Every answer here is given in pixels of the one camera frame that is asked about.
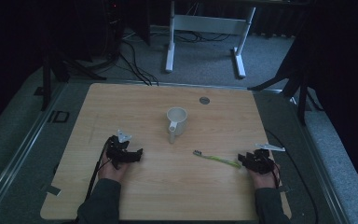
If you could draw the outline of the green toothbrush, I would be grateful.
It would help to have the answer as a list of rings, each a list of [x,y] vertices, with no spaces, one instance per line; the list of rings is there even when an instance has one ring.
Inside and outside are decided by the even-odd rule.
[[[206,160],[211,160],[211,161],[219,161],[219,162],[222,162],[224,164],[227,164],[227,165],[230,165],[232,167],[235,167],[237,169],[240,169],[241,168],[241,165],[238,164],[237,162],[235,161],[229,161],[229,160],[225,160],[225,159],[222,159],[222,158],[219,158],[219,157],[216,157],[216,156],[207,156],[207,155],[203,155],[201,151],[198,151],[198,150],[194,150],[193,151],[193,155],[196,155],[198,157],[201,157],[203,159],[206,159]]]

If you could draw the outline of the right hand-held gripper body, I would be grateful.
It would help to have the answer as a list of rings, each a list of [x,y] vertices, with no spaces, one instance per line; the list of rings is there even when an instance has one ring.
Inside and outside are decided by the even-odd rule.
[[[285,152],[285,147],[273,146],[269,143],[256,144],[256,150],[252,153],[252,158],[249,160],[251,167],[247,168],[261,175],[272,172],[275,166],[275,161],[269,157],[270,151]]]

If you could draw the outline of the grey tape strip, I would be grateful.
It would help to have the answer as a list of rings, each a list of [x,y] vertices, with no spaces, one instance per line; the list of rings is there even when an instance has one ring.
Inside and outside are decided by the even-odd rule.
[[[60,189],[47,184],[42,185],[41,190],[54,196],[59,196],[62,192]]]

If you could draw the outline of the person's right hand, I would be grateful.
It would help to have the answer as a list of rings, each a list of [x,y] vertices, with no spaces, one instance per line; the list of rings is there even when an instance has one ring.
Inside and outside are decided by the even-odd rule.
[[[280,166],[275,165],[272,172],[261,175],[252,170],[249,170],[251,178],[253,179],[255,189],[277,189],[280,185]]]

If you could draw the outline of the person's left hand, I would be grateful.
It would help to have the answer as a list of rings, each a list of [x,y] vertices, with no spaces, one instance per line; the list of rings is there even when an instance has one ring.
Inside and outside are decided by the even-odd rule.
[[[98,170],[98,177],[100,179],[110,179],[121,183],[130,166],[129,163],[121,163],[118,169],[116,169],[106,154],[103,154],[102,164]]]

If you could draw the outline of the dark computer tower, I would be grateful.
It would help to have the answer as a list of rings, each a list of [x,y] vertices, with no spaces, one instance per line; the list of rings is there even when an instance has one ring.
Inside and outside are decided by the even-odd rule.
[[[122,0],[104,0],[106,21],[105,51],[111,58],[117,58],[125,29]]]

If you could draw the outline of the black rectangular floor bracket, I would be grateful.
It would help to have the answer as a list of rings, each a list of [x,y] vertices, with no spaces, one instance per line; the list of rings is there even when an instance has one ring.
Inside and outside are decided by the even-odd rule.
[[[53,110],[48,117],[50,123],[65,123],[70,117],[70,113],[67,111]]]

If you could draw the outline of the black tripod stand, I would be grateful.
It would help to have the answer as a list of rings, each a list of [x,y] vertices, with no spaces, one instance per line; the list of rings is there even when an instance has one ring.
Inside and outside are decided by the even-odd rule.
[[[70,58],[65,53],[59,50],[53,50],[43,57],[42,61],[42,86],[38,87],[35,91],[35,95],[43,97],[41,110],[45,111],[51,101],[51,73],[59,82],[67,82],[70,75],[67,72],[66,64],[71,65],[77,72],[87,77],[96,80],[105,80],[105,77],[101,77],[91,72],[84,65],[81,65],[76,60]]]
[[[294,43],[284,57],[275,77],[250,87],[249,91],[262,91],[286,79],[287,83],[282,89],[282,95],[286,98],[291,98],[299,91],[297,117],[301,124],[304,125],[306,102],[307,97],[310,95],[308,87],[311,73],[311,59],[314,54],[314,49],[301,47],[299,44]]]

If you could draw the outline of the white mug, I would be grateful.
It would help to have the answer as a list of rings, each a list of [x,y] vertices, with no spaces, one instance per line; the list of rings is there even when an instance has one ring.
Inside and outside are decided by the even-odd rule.
[[[173,144],[175,137],[181,135],[186,129],[187,112],[182,107],[172,107],[167,111],[167,119],[170,122],[168,127],[169,142]]]

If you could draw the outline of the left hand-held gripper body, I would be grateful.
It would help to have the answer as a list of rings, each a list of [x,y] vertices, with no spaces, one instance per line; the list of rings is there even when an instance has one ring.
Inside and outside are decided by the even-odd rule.
[[[127,151],[131,136],[121,130],[112,135],[105,142],[106,157],[111,160],[113,166],[119,170],[120,163],[134,162],[133,153]]]

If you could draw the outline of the white desk frame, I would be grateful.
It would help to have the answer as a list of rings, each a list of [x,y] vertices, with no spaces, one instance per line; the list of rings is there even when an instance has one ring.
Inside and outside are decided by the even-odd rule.
[[[169,26],[169,45],[165,71],[170,73],[173,70],[174,62],[174,34],[176,31],[201,32],[220,35],[238,35],[241,39],[239,45],[232,50],[233,59],[237,67],[239,78],[246,77],[242,50],[249,34],[256,7],[250,7],[245,19],[228,19],[203,16],[190,16],[177,14],[175,12],[175,1],[170,5],[170,26]]]

